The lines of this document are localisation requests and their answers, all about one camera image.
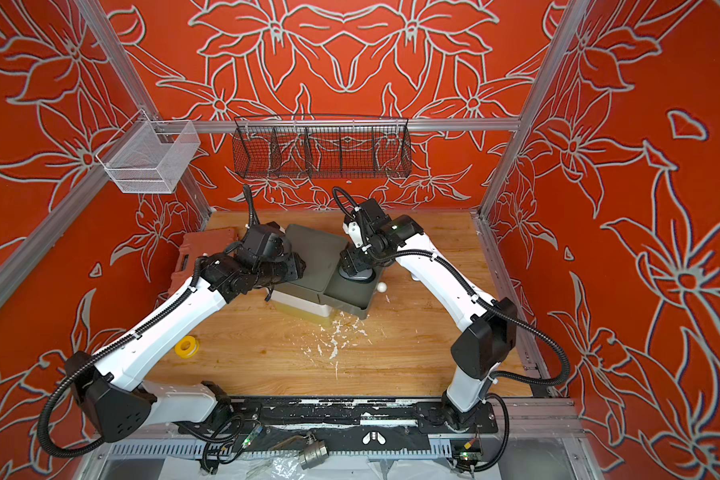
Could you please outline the grey black computer mouse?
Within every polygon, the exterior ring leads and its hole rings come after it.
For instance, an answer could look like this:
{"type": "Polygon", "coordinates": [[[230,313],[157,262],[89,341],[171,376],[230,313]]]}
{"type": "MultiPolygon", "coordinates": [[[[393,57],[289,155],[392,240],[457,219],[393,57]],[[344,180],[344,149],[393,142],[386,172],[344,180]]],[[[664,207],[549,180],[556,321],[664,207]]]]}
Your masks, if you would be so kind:
{"type": "Polygon", "coordinates": [[[347,274],[346,278],[350,281],[358,282],[358,283],[369,283],[374,280],[376,277],[375,270],[373,268],[368,268],[365,270],[357,271],[352,274],[347,274]]]}

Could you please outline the grey top drawer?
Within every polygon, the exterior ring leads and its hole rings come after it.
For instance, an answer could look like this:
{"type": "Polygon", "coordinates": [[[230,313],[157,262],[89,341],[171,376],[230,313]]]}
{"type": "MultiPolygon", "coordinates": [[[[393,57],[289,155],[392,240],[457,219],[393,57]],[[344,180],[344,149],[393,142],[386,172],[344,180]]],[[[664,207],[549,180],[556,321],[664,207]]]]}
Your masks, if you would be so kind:
{"type": "Polygon", "coordinates": [[[370,274],[366,273],[360,279],[355,279],[349,278],[342,272],[341,267],[337,266],[318,297],[322,304],[365,320],[368,318],[383,272],[383,267],[373,267],[370,274]]]}

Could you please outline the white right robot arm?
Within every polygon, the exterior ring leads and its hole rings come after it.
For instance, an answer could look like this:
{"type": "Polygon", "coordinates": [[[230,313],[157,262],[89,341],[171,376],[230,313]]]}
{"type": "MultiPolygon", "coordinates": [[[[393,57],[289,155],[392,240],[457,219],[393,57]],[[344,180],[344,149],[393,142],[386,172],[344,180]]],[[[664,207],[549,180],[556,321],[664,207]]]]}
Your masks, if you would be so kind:
{"type": "Polygon", "coordinates": [[[475,407],[488,399],[491,386],[500,379],[541,387],[559,386],[568,380],[571,363],[563,348],[518,319],[512,302],[501,303],[468,280],[414,219],[408,215],[393,218],[375,199],[359,202],[338,186],[331,194],[344,214],[342,228],[350,238],[350,245],[340,254],[341,271],[356,276],[396,263],[440,302],[459,329],[460,336],[451,347],[456,369],[443,400],[451,426],[459,428],[475,407]],[[533,378],[500,368],[515,346],[518,330],[542,340],[557,355],[557,375],[533,378]]]}

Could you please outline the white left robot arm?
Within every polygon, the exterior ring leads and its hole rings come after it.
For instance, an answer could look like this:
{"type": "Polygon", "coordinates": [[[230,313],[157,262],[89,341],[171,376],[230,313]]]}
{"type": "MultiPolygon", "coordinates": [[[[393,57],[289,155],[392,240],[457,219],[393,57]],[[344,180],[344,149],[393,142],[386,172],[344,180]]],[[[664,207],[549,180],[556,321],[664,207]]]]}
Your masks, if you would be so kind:
{"type": "Polygon", "coordinates": [[[228,397],[213,382],[171,387],[146,381],[162,357],[201,322],[253,290],[302,277],[305,263],[275,222],[260,221],[250,187],[243,188],[248,207],[242,239],[223,251],[200,256],[193,272],[166,302],[119,338],[92,354],[77,352],[65,363],[65,376],[38,417],[39,446],[55,458],[75,458],[104,443],[120,441],[144,425],[174,423],[196,438],[229,415],[228,397]],[[71,395],[99,436],[81,447],[62,447],[51,438],[57,404],[71,395]]]}

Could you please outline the yellow tape roll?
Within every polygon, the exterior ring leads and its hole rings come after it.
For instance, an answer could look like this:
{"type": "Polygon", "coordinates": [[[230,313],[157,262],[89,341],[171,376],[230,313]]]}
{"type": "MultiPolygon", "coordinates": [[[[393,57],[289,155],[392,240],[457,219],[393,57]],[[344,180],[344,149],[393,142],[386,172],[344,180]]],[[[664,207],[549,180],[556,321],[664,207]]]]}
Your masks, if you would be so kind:
{"type": "Polygon", "coordinates": [[[199,349],[199,340],[194,336],[187,335],[175,345],[174,353],[182,359],[189,359],[195,356],[199,349]]]}

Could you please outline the metal cylindrical fitting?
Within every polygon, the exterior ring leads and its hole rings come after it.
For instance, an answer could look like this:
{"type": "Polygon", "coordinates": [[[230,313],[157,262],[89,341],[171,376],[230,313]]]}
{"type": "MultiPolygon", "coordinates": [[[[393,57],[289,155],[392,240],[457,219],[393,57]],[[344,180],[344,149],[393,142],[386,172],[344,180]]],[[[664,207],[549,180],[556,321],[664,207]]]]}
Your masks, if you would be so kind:
{"type": "Polygon", "coordinates": [[[307,470],[314,468],[329,457],[329,452],[324,441],[315,441],[308,444],[299,455],[299,465],[302,469],[307,470]]]}

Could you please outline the white mesh wall basket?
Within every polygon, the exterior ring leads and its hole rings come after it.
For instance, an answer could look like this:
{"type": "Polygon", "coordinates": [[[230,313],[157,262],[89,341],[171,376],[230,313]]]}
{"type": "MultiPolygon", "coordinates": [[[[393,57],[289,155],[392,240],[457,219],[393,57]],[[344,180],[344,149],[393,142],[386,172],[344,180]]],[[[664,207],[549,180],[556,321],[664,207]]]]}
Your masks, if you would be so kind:
{"type": "Polygon", "coordinates": [[[188,183],[190,164],[200,144],[193,122],[163,122],[139,109],[93,158],[121,192],[163,195],[188,183]]]}

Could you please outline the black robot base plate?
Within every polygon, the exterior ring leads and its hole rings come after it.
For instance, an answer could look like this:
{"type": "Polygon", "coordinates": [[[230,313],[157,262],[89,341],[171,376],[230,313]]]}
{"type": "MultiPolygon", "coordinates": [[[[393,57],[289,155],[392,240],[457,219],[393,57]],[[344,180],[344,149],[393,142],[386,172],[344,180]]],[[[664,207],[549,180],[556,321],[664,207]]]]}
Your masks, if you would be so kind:
{"type": "Polygon", "coordinates": [[[449,413],[438,397],[240,397],[177,427],[203,442],[213,460],[291,454],[315,444],[329,455],[451,458],[479,453],[501,432],[490,404],[449,413]]]}

